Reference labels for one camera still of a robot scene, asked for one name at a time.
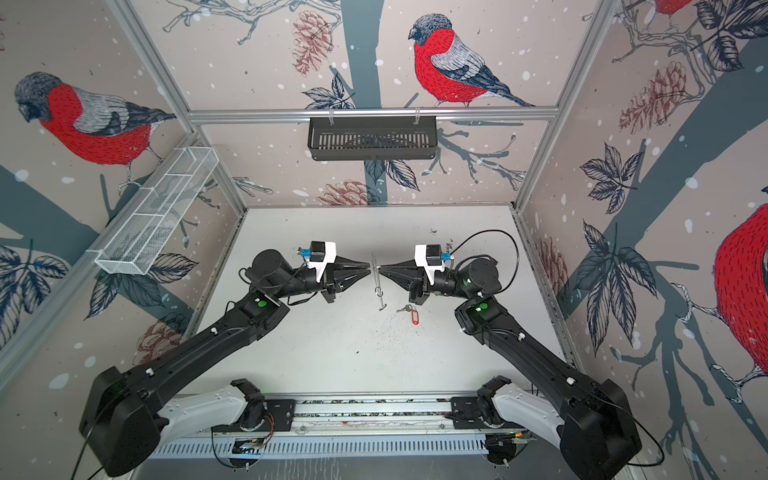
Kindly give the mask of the silver metal carabiner keyring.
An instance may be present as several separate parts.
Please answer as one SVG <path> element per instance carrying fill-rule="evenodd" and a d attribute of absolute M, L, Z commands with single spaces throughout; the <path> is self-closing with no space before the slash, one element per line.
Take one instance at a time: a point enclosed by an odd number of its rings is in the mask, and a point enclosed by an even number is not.
<path fill-rule="evenodd" d="M 381 285 L 381 278 L 380 278 L 380 272 L 379 272 L 379 264 L 377 262 L 376 256 L 374 254 L 371 254 L 371 269 L 372 269 L 372 275 L 375 282 L 375 295 L 379 300 L 379 310 L 383 311 L 387 304 L 384 301 L 384 292 Z"/>

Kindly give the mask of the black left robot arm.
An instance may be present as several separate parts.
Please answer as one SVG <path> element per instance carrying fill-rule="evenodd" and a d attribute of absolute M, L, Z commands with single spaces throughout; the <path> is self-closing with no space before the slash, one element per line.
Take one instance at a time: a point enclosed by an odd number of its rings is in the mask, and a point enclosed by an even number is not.
<path fill-rule="evenodd" d="M 145 365 L 101 372 L 93 380 L 79 431 L 105 474 L 126 474 L 159 446 L 196 430 L 225 424 L 257 429 L 267 418 L 264 398 L 245 379 L 208 394 L 176 395 L 274 330 L 289 312 L 284 298 L 321 293 L 333 302 L 337 293 L 370 274 L 368 263 L 339 257 L 334 248 L 332 242 L 312 243 L 298 268 L 277 250 L 260 252 L 245 271 L 248 292 L 218 321 Z"/>

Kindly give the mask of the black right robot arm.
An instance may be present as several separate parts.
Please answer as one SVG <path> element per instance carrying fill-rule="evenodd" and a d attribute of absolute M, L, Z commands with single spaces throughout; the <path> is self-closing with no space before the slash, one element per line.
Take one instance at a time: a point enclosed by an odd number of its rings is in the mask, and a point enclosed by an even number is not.
<path fill-rule="evenodd" d="M 430 295 L 462 299 L 454 315 L 462 331 L 498 353 L 554 408 L 536 435 L 556 446 L 580 479 L 612 479 L 640 452 L 641 439 L 625 392 L 598 383 L 560 359 L 496 299 L 502 286 L 497 262 L 484 255 L 456 269 L 414 260 L 378 269 L 416 305 Z"/>

